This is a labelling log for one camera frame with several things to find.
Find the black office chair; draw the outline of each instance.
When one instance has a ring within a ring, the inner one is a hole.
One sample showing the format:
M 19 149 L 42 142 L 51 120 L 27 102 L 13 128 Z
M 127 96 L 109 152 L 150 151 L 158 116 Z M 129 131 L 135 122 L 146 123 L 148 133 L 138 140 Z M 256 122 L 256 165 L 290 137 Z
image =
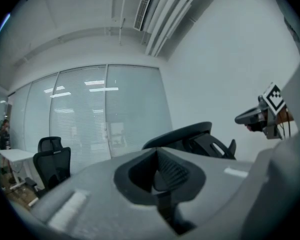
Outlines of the black office chair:
M 192 124 L 153 138 L 142 149 L 168 147 L 208 157 L 235 159 L 236 141 L 233 139 L 230 146 L 226 147 L 221 141 L 210 135 L 211 128 L 211 122 Z
M 25 182 L 33 189 L 38 198 L 46 192 L 70 177 L 70 147 L 60 150 L 38 152 L 33 157 L 34 166 L 43 182 L 44 189 L 37 190 L 37 183 L 31 178 L 25 178 Z
M 61 138 L 60 137 L 44 137 L 40 139 L 38 143 L 38 152 L 43 152 L 43 151 L 59 151 L 61 150 L 62 144 L 61 144 Z

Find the glass wall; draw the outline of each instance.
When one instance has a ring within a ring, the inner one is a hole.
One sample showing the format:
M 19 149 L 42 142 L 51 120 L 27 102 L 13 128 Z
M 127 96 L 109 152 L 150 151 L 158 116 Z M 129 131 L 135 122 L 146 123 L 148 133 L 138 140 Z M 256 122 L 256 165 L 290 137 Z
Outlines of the glass wall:
M 11 147 L 37 152 L 43 137 L 71 148 L 70 171 L 141 150 L 172 130 L 157 68 L 99 65 L 50 75 L 15 92 Z

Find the air vent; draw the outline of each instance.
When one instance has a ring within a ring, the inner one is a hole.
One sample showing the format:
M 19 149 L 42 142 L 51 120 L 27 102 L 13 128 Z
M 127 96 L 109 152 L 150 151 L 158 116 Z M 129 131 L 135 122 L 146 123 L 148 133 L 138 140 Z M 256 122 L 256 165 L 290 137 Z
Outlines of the air vent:
M 144 19 L 147 13 L 148 6 L 151 0 L 140 0 L 139 7 L 135 16 L 133 28 L 141 31 L 144 23 Z

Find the floor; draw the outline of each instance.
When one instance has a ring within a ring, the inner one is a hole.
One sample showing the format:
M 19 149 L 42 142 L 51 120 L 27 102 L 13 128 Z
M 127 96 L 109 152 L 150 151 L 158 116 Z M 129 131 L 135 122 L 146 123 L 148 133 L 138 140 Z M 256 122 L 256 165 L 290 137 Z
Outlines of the floor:
M 5 188 L 5 190 L 3 190 L 5 196 L 9 200 L 18 203 L 27 210 L 30 210 L 31 208 L 28 206 L 28 204 L 36 198 L 35 193 L 25 184 L 10 190 L 10 187 L 14 185 L 9 183 L 9 179 L 11 177 L 13 177 L 11 173 L 6 173 L 3 175 L 0 173 L 0 185 Z

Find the checkered pattern tag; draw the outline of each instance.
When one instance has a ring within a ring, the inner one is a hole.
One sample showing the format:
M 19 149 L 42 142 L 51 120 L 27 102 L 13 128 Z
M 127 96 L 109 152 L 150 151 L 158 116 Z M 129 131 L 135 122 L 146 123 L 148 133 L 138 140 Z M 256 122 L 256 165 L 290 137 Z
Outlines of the checkered pattern tag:
M 281 97 L 280 89 L 273 82 L 265 90 L 262 96 L 274 115 L 277 115 L 286 104 Z

